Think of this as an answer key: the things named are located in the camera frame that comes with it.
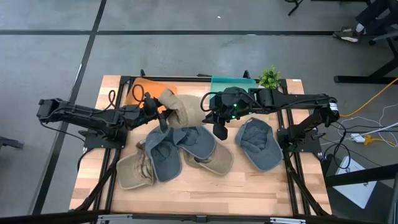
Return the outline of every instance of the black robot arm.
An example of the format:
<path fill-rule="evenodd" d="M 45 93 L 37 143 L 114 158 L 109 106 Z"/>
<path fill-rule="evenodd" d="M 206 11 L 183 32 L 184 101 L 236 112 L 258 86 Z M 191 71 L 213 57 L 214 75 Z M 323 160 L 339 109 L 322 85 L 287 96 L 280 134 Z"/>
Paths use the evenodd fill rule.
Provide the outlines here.
<path fill-rule="evenodd" d="M 123 148 L 127 130 L 132 130 L 154 119 L 158 119 L 160 128 L 167 129 L 166 118 L 171 110 L 158 112 L 162 106 L 156 98 L 145 94 L 143 107 L 127 105 L 118 109 L 97 110 L 86 106 L 74 105 L 59 98 L 40 100 L 37 117 L 41 123 L 65 121 L 84 128 L 79 131 L 86 137 L 85 147 Z"/>
<path fill-rule="evenodd" d="M 203 101 L 210 94 L 214 96 L 210 98 L 209 109 L 205 110 L 202 107 Z M 329 127 L 331 123 L 337 121 L 340 115 L 336 103 L 335 98 L 324 94 L 283 94 L 278 90 L 265 88 L 250 88 L 247 92 L 242 88 L 230 87 L 222 92 L 207 93 L 202 98 L 201 108 L 203 111 L 210 111 L 203 122 L 214 124 L 213 133 L 221 140 L 227 138 L 228 130 L 225 128 L 225 123 L 232 119 L 240 119 L 251 113 L 275 113 L 283 109 L 313 109 L 313 114 L 307 119 L 288 128 L 288 138 L 296 139 L 304 138 L 305 133 L 319 124 L 324 123 Z"/>

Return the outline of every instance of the wooden table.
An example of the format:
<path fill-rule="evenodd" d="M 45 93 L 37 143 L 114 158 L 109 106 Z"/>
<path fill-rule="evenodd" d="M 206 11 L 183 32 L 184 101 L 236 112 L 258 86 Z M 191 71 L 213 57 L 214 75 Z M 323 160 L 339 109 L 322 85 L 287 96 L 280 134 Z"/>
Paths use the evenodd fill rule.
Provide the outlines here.
<path fill-rule="evenodd" d="M 118 92 L 120 76 L 105 75 L 99 90 L 96 108 L 108 105 L 108 92 Z M 210 91 L 210 83 L 205 82 L 165 82 L 178 88 L 178 94 L 203 96 Z M 301 80 L 287 80 L 289 93 L 302 94 Z M 293 110 L 295 123 L 308 116 L 307 110 Z M 272 126 L 278 128 L 277 114 L 254 114 Z M 207 214 L 207 215 L 255 215 L 255 216 L 291 216 L 289 190 L 285 165 L 281 162 L 276 168 L 259 172 L 234 142 L 239 127 L 250 118 L 234 120 L 226 125 L 228 138 L 218 141 L 234 155 L 231 171 L 224 177 L 212 174 L 204 169 L 187 166 L 182 159 L 181 174 L 169 182 L 156 182 L 154 186 L 144 186 L 133 190 L 122 190 L 118 181 L 114 188 L 112 212 L 118 213 L 161 213 L 161 214 Z M 135 154 L 136 142 L 145 139 L 148 132 L 159 125 L 151 121 L 129 132 L 126 147 L 121 158 Z M 205 125 L 210 131 L 212 125 Z M 311 194 L 322 208 L 331 213 L 322 169 L 318 159 L 310 153 L 300 153 L 305 183 Z M 94 149 L 81 161 L 70 208 L 76 208 L 98 182 L 104 149 Z M 108 184 L 104 186 L 100 209 L 104 208 Z M 300 191 L 295 186 L 300 213 L 303 213 Z"/>

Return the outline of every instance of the concrete floor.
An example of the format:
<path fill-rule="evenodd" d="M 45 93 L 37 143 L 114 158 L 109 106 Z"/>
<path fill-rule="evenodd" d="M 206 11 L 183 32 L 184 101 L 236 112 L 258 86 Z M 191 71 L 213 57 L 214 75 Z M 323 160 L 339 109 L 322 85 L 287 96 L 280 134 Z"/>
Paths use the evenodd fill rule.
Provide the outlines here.
<path fill-rule="evenodd" d="M 100 0 L 0 0 L 0 29 L 91 30 L 99 5 Z M 281 0 L 115 0 L 107 2 L 99 29 L 337 30 L 354 24 L 355 15 L 366 7 L 365 3 L 304 1 L 288 17 L 292 6 Z M 86 35 L 0 35 L 0 93 L 6 96 L 0 109 L 0 136 L 25 142 L 23 150 L 4 147 L 0 151 L 0 217 L 29 212 L 55 136 L 39 125 L 37 103 L 41 98 L 68 98 L 87 41 Z M 341 113 L 347 114 L 383 85 L 336 84 L 333 76 L 368 75 L 391 58 L 384 42 L 370 47 L 366 41 L 350 44 L 320 36 L 97 36 L 76 103 L 95 105 L 103 75 L 138 75 L 143 68 L 147 75 L 241 77 L 249 70 L 256 77 L 275 65 L 283 78 L 302 79 L 306 93 L 336 97 Z M 398 103 L 397 90 L 398 86 L 392 86 L 358 116 L 379 120 L 383 107 Z M 398 106 L 387 109 L 382 123 L 395 123 L 397 113 Z M 375 125 L 360 119 L 344 124 Z M 339 138 L 334 128 L 320 129 L 330 140 Z M 68 129 L 77 130 L 75 126 Z M 383 142 L 346 145 L 380 165 L 397 162 L 398 150 Z M 65 138 L 44 213 L 68 210 L 81 149 L 79 140 Z M 339 158 L 344 156 L 345 152 L 339 152 Z M 375 166 L 357 155 L 353 159 L 367 168 Z M 347 216 L 339 205 L 332 209 Z"/>

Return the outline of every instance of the potted plant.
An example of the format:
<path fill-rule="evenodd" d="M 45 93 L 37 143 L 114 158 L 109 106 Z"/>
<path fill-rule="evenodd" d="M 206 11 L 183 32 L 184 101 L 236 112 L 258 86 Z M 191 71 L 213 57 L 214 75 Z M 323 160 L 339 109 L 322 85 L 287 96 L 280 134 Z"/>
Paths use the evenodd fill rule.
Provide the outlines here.
<path fill-rule="evenodd" d="M 269 90 L 275 90 L 279 86 L 280 72 L 275 72 L 275 66 L 271 65 L 271 68 L 264 70 L 260 76 L 260 86 L 263 86 Z"/>

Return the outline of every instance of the teal cloth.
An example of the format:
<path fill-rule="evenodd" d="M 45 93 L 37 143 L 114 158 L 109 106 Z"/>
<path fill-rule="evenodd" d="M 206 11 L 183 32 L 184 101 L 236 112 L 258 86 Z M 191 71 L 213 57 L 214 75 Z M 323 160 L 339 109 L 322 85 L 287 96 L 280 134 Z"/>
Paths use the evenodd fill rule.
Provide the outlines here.
<path fill-rule="evenodd" d="M 220 76 L 212 76 L 211 77 L 211 91 L 219 92 L 224 91 L 228 87 L 239 87 L 246 91 L 249 88 L 256 88 L 256 81 L 251 78 L 231 78 L 231 77 L 220 77 Z"/>

